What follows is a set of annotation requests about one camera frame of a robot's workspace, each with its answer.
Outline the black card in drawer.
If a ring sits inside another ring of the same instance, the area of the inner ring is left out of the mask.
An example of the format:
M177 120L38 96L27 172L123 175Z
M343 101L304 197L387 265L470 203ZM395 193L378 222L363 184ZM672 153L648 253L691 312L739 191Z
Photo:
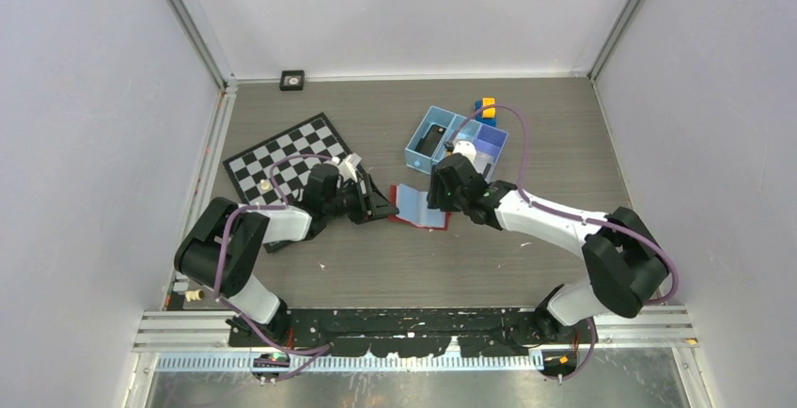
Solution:
M446 127L440 126L438 124L431 124L425 134L418 140L414 151L431 157L439 146L440 141L445 135L445 132Z

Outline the red leather card holder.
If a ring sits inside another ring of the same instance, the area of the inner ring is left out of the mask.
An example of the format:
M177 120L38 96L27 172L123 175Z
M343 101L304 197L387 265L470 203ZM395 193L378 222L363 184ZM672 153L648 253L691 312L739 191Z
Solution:
M389 215L388 220L414 228L447 230L450 213L430 209L427 195L406 184L392 185L390 201L398 208L398 214Z

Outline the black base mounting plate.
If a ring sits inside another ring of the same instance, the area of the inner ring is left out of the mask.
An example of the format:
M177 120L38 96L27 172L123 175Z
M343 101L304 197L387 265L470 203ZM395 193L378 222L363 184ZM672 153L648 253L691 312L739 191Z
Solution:
M275 327L254 331L241 316L227 320L231 347L271 342L298 354L334 357L520 356L543 345L585 350L596 342L592 321L558 327L519 307L293 308Z

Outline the light blue drawer box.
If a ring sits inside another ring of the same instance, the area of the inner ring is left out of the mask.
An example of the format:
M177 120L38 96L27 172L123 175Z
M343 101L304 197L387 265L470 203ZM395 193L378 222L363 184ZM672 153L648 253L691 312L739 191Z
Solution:
M454 119L453 112L431 106L404 149L405 164L429 174L445 153L443 143L450 136L448 130Z
M473 145L476 144L477 133L480 124L474 120L465 122L466 117L458 114L450 115L447 122L442 122L441 127L444 128L443 134L439 141L439 145L435 150L433 157L437 160L443 159L446 156L446 145L450 144L455 147L458 142L467 141Z

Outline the light blue left drawer box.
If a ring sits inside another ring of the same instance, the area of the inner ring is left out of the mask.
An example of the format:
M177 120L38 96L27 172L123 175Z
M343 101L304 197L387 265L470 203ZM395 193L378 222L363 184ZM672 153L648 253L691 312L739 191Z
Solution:
M445 153L443 143L450 136L448 130L454 119L453 112L431 106L404 149L405 164L429 174Z

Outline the purple drawer box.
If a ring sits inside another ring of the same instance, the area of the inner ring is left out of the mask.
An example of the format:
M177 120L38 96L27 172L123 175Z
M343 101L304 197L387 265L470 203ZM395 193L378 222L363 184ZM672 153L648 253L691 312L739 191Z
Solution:
M490 180L507 142L508 133L490 125L481 125L473 141L477 151L475 169Z

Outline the black white chessboard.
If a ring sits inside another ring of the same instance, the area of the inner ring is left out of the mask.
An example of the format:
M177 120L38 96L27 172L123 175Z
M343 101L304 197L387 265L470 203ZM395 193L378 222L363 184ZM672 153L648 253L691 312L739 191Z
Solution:
M302 190L311 168L331 164L333 157L343 158L352 153L331 120L320 113L226 159L224 168L243 203L288 204L305 211L302 208ZM270 191L260 189L262 180L271 183ZM311 215L310 218L308 240L335 219L324 221Z

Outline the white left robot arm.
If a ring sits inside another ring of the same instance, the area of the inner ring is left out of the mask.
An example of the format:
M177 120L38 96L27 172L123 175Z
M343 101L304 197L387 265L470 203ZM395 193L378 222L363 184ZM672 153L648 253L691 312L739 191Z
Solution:
M253 322L256 338L275 346L287 337L290 317L286 301L254 274L262 246L312 240L342 216L360 225L397 213L369 174L349 164L321 163L310 169L298 200L285 207L214 198L178 247L174 267L232 304Z

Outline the blue orange toy block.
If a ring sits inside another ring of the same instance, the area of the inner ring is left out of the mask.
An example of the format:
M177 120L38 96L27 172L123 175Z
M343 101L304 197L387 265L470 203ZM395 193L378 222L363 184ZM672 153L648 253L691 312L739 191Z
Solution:
M497 120L496 120L496 112L497 109L494 107L496 105L496 99L493 97L483 97L478 99L475 102L475 112L476 112L476 121L495 127Z

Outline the light blue middle drawer box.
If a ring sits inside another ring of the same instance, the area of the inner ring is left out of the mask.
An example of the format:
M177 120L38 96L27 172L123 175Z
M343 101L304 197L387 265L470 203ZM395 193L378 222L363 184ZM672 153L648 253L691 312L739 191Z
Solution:
M480 124L474 120L465 122L466 117L458 114L450 115L447 122L442 122L441 127L444 128L443 134L439 141L439 145L435 150L433 157L437 160L443 159L446 156L446 145L450 144L455 147L458 142L467 141L473 145L476 144L477 133Z

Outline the small beige chess piece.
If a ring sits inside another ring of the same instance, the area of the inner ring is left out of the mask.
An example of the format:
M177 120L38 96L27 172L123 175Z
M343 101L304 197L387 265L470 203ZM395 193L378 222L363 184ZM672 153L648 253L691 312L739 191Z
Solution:
M203 290L188 290L183 293L183 298L185 303L198 302L205 298L205 293Z

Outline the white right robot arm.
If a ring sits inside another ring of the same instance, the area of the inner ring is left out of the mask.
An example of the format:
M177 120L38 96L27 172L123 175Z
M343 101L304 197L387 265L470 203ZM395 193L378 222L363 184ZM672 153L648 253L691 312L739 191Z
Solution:
M463 212L473 223L522 233L583 259L586 278L555 287L532 311L525 330L543 342L560 342L574 325L604 312L626 319L656 303L671 259L636 212L588 212L533 196L514 183L488 182L459 153L431 171L428 204Z

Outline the black square wall socket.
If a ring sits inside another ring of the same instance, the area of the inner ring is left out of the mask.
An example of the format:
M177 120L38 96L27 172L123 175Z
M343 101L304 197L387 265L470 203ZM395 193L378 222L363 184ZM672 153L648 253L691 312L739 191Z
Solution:
M303 70L282 71L279 81L281 91L301 91L305 85L305 72Z

